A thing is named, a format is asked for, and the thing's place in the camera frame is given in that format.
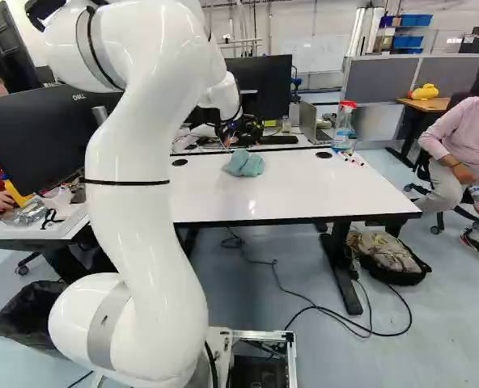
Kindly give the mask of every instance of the dell monitor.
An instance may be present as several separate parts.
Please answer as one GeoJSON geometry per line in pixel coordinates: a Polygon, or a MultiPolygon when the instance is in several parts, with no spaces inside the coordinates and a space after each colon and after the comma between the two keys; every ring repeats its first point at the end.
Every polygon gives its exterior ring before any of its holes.
{"type": "Polygon", "coordinates": [[[120,98],[68,85],[0,97],[0,167],[19,193],[51,188],[83,167],[98,127],[91,108],[110,113],[120,98]]]}

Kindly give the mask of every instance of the laptop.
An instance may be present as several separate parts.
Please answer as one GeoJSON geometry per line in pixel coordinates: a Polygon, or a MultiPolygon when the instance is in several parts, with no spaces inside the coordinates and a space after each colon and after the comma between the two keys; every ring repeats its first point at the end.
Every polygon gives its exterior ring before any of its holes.
{"type": "Polygon", "coordinates": [[[306,101],[299,103],[299,126],[303,135],[312,144],[329,146],[333,142],[333,139],[323,129],[317,128],[317,108],[306,101]]]}

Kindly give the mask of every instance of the desk grommet hole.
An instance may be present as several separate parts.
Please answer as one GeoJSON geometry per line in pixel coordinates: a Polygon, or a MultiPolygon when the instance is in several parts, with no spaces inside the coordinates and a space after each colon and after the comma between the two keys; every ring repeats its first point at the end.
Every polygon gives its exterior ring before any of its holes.
{"type": "Polygon", "coordinates": [[[177,159],[176,161],[172,163],[172,166],[180,167],[185,164],[188,164],[188,159],[177,159]]]}
{"type": "Polygon", "coordinates": [[[322,152],[317,152],[317,153],[315,153],[315,156],[316,156],[317,158],[321,158],[321,159],[329,159],[329,158],[331,158],[333,155],[330,154],[329,152],[322,151],[322,152]]]}

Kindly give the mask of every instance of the backpack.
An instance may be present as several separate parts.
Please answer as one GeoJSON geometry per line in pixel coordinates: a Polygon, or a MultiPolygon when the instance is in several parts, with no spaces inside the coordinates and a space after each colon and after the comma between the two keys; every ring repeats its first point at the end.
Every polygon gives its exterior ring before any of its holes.
{"type": "Polygon", "coordinates": [[[409,247],[383,231],[350,231],[346,244],[362,268],[388,285],[416,285],[432,272],[409,247]]]}

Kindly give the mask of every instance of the light blue cloth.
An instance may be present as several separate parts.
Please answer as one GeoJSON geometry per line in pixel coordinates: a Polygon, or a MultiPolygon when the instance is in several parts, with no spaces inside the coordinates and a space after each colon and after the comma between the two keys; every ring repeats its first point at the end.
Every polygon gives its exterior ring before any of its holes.
{"type": "Polygon", "coordinates": [[[233,176],[257,176],[263,174],[265,161],[257,154],[250,154],[247,150],[236,150],[231,160],[223,170],[233,176]]]}

